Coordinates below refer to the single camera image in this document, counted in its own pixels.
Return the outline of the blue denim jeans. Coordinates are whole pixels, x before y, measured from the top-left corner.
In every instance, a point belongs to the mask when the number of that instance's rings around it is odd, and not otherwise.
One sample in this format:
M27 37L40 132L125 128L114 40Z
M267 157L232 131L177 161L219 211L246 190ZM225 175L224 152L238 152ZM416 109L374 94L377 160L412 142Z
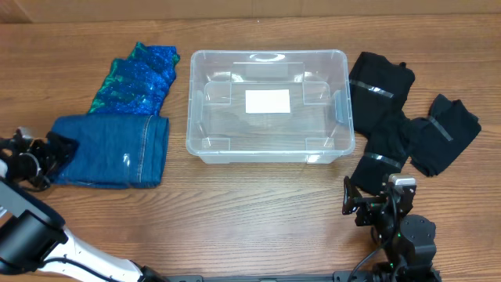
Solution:
M169 129L169 119L155 115L60 117L52 131L79 146L53 182L103 189L154 188L164 172Z

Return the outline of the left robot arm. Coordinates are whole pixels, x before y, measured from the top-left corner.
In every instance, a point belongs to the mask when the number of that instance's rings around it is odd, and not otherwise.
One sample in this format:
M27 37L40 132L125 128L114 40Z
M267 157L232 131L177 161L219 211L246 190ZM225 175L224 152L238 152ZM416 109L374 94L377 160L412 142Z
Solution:
M1 273L58 273L79 281L163 281L147 266L108 255L75 237L63 217L34 196L73 158L77 142L23 128L1 141Z

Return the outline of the blue green sequin cloth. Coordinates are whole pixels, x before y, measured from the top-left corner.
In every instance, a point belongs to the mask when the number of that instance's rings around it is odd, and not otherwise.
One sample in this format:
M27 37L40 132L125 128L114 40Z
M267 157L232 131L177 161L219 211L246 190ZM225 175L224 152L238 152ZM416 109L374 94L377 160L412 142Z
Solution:
M136 43L128 57L113 60L88 112L159 115L179 61L174 46Z

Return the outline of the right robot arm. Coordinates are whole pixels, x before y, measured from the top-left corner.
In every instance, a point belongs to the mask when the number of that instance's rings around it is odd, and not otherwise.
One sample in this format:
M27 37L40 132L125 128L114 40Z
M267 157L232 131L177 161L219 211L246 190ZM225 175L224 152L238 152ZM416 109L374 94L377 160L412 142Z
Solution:
M348 275L336 274L340 281L439 281L433 268L437 252L436 225L421 215L413 215L416 180L392 174L384 189L374 197L363 197L344 178L343 215L356 214L357 226L369 226L377 249L362 259Z

